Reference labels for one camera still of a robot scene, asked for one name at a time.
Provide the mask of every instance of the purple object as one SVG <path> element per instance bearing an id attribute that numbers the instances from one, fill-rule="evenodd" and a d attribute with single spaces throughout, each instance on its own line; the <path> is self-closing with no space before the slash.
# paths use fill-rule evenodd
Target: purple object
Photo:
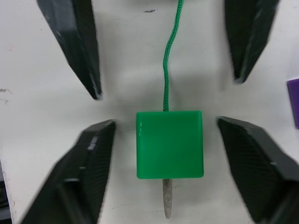
<path id="1" fill-rule="evenodd" d="M 290 80 L 287 82 L 291 104 L 293 108 L 295 124 L 299 129 L 299 79 Z"/>

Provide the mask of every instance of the green plastic block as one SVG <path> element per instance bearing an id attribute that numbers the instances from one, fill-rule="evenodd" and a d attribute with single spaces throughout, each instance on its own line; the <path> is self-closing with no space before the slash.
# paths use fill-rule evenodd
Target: green plastic block
<path id="1" fill-rule="evenodd" d="M 200 111 L 139 112 L 136 135 L 138 178 L 204 175 Z"/>

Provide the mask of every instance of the white table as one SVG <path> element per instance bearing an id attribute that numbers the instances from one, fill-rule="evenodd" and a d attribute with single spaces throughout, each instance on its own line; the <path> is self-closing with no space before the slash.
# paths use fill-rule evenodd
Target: white table
<path id="1" fill-rule="evenodd" d="M 223 1 L 186 0 L 170 55 L 171 109 L 203 111 L 205 176 L 174 181 L 172 218 L 165 219 L 161 180 L 136 177 L 135 113 L 162 109 L 162 59 L 176 7 L 177 0 L 94 1 L 104 89 L 96 102 L 36 2 L 1 1 L 0 89 L 7 91 L 0 92 L 0 158 L 14 223 L 80 131 L 107 119 L 117 119 L 118 129 L 101 224 L 252 223 L 216 116 L 264 127 L 299 161 L 286 88 L 299 71 L 299 1 L 281 1 L 268 47 L 248 81 L 233 85 Z"/>

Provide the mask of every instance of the green rope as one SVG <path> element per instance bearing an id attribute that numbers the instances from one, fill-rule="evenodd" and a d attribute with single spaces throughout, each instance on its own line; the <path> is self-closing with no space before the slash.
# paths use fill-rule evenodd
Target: green rope
<path id="1" fill-rule="evenodd" d="M 164 69 L 164 99 L 163 99 L 163 111 L 169 111 L 169 77 L 168 77 L 168 58 L 170 49 L 172 46 L 172 43 L 174 39 L 176 38 L 177 32 L 178 32 L 178 25 L 179 25 L 179 19 L 181 17 L 182 7 L 183 7 L 184 0 L 178 0 L 178 9 L 176 18 L 174 21 L 174 27 L 172 30 L 172 33 L 170 35 L 170 38 L 167 42 L 165 54 L 164 54 L 164 60 L 163 60 L 163 69 Z"/>

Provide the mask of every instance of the green cord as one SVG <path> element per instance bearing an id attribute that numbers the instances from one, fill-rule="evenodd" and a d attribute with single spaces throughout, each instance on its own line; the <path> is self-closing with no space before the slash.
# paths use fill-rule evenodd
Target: green cord
<path id="1" fill-rule="evenodd" d="M 163 59 L 163 69 L 164 69 L 164 99 L 163 99 L 163 111 L 169 111 L 169 76 L 168 76 L 168 58 L 171 46 L 173 44 L 174 39 L 176 38 L 177 32 L 178 32 L 178 25 L 179 25 L 179 19 L 181 17 L 182 7 L 183 7 L 184 0 L 178 0 L 178 9 L 176 18 L 174 21 L 174 27 L 172 30 L 172 33 L 170 35 L 170 38 L 167 42 L 164 59 Z"/>

